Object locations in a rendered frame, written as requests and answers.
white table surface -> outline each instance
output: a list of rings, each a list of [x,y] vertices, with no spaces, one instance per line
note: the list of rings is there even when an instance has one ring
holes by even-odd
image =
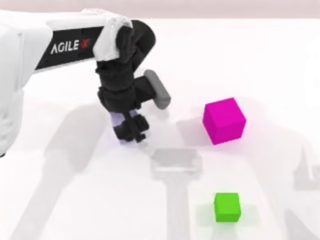
[[[0,160],[0,239],[319,240],[320,21],[145,22],[167,111],[145,103],[147,140],[120,144],[94,61],[35,74]],[[247,125],[213,146],[204,105],[229,97]],[[216,192],[239,193],[238,223],[215,223]]]

cube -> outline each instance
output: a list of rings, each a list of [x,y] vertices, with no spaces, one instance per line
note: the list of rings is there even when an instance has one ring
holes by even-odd
[[[215,220],[218,223],[235,223],[241,216],[238,193],[217,193],[214,198]]]
[[[246,122],[233,97],[208,103],[204,107],[202,123],[214,145],[240,139]]]

purple cube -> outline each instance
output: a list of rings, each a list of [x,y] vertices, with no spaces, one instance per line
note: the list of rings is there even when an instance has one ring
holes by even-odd
[[[234,98],[205,105],[202,123],[214,145],[241,138],[246,122]]]

white background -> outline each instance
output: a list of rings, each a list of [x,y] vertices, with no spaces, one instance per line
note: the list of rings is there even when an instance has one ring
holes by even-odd
[[[318,240],[320,22],[145,22],[157,44],[141,67],[169,108],[146,103],[147,140],[120,144],[95,62],[35,74],[0,160],[0,239]],[[213,146],[204,105],[229,97],[243,138]],[[215,223],[216,192],[239,193],[238,223]]]

green cube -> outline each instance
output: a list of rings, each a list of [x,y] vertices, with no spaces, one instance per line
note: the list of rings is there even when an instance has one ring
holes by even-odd
[[[214,198],[215,220],[218,223],[235,223],[241,216],[238,193],[217,193]]]

